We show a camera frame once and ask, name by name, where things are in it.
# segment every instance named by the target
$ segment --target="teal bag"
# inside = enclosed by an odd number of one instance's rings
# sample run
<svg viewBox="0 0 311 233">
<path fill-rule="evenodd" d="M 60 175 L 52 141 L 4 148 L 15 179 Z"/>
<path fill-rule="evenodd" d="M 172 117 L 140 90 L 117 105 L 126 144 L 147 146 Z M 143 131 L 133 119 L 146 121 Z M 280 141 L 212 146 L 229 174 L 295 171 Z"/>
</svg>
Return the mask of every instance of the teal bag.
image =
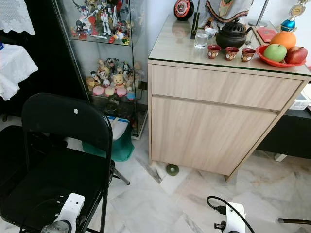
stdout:
<svg viewBox="0 0 311 233">
<path fill-rule="evenodd" d="M 114 161 L 126 161 L 130 158 L 134 145 L 131 140 L 132 128 L 127 121 L 127 127 L 120 138 L 112 142 L 111 159 Z M 106 157 L 106 151 L 99 149 L 87 142 L 82 142 L 83 150 L 86 153 L 94 154 L 100 157 Z"/>
</svg>

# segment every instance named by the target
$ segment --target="green object on floor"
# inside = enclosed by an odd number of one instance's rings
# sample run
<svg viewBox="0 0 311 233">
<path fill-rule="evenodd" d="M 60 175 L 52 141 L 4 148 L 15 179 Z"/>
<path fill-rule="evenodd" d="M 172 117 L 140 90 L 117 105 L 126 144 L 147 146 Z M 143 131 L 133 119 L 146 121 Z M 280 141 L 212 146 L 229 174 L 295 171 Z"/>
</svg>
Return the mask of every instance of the green object on floor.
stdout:
<svg viewBox="0 0 311 233">
<path fill-rule="evenodd" d="M 128 124 L 123 135 L 112 142 L 111 159 L 114 161 L 126 161 L 130 158 L 134 145 L 131 140 L 131 126 Z M 83 150 L 86 153 L 94 154 L 100 157 L 106 157 L 106 152 L 87 142 L 82 142 Z"/>
<path fill-rule="evenodd" d="M 166 172 L 171 176 L 175 176 L 179 173 L 179 168 L 175 164 L 167 164 Z"/>
</svg>

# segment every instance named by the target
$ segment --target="lace tablecloth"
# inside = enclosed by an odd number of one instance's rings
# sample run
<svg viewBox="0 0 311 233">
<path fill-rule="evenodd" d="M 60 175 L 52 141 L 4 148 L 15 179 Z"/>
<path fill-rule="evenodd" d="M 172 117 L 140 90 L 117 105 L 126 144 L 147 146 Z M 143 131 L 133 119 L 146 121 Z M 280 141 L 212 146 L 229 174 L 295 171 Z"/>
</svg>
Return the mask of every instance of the lace tablecloth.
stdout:
<svg viewBox="0 0 311 233">
<path fill-rule="evenodd" d="M 19 90 L 18 83 L 37 70 L 24 47 L 4 44 L 0 50 L 0 96 L 9 100 Z"/>
<path fill-rule="evenodd" d="M 35 34 L 24 0 L 0 0 L 0 30 Z"/>
</svg>

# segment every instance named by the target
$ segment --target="black folding chair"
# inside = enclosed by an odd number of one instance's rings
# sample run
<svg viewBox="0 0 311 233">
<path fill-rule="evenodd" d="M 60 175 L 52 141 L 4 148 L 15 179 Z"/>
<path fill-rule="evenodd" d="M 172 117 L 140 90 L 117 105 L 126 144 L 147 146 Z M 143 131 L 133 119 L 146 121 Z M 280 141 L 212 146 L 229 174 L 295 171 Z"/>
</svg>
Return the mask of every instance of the black folding chair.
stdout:
<svg viewBox="0 0 311 233">
<path fill-rule="evenodd" d="M 78 233 L 98 233 L 87 226 L 103 198 L 100 233 L 104 233 L 108 186 L 112 177 L 129 182 L 111 160 L 112 129 L 108 118 L 85 101 L 40 93 L 23 106 L 22 126 L 29 168 L 27 134 L 43 132 L 79 139 L 106 151 L 106 157 L 55 147 L 31 169 L 1 207 L 1 217 L 28 231 L 51 224 L 70 193 L 85 197 L 77 219 Z"/>
</svg>

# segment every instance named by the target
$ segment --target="black cable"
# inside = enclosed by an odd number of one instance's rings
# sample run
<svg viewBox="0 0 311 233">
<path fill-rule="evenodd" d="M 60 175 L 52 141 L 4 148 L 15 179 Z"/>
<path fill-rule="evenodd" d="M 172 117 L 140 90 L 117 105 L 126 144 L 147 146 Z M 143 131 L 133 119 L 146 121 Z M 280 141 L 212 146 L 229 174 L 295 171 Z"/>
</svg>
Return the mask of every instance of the black cable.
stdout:
<svg viewBox="0 0 311 233">
<path fill-rule="evenodd" d="M 230 205 L 227 201 L 225 201 L 224 199 L 221 199 L 221 198 L 219 198 L 219 197 L 216 197 L 216 196 L 208 196 L 208 197 L 206 198 L 207 204 L 208 204 L 211 208 L 213 208 L 214 210 L 217 210 L 218 207 L 215 207 L 215 206 L 211 205 L 211 204 L 209 203 L 209 201 L 208 201 L 209 199 L 217 199 L 217 200 L 220 200 L 220 201 L 222 201 L 223 203 L 225 203 L 225 204 L 226 204 L 227 206 L 229 206 L 232 210 L 234 210 L 234 212 L 243 220 L 243 222 L 247 225 L 248 229 L 249 229 L 252 233 L 255 233 L 254 230 L 253 230 L 253 228 L 248 224 L 248 222 L 245 220 L 245 218 L 244 218 L 232 205 Z"/>
<path fill-rule="evenodd" d="M 142 98 L 142 91 L 143 91 L 143 89 L 141 90 L 140 97 L 137 100 L 141 100 L 141 98 Z"/>
<path fill-rule="evenodd" d="M 19 228 L 19 233 L 26 233 L 26 232 L 28 232 L 27 230 L 24 230 L 24 231 L 23 231 L 23 226 L 24 226 L 26 220 L 29 218 L 29 216 L 30 216 L 39 206 L 41 206 L 42 204 L 44 204 L 44 203 L 46 203 L 46 202 L 49 202 L 49 201 L 51 201 L 51 200 L 58 200 L 58 198 L 50 198 L 50 199 L 44 200 L 44 201 L 40 202 L 38 205 L 36 205 L 33 209 L 31 209 L 31 210 L 28 212 L 28 214 L 24 217 L 24 219 L 23 219 L 23 221 L 22 221 L 22 223 L 21 223 L 21 226 L 20 226 L 20 228 Z"/>
<path fill-rule="evenodd" d="M 279 223 L 295 223 L 295 224 L 307 224 L 311 225 L 311 221 L 309 220 L 303 220 L 303 219 L 283 219 L 279 218 L 278 219 Z"/>
</svg>

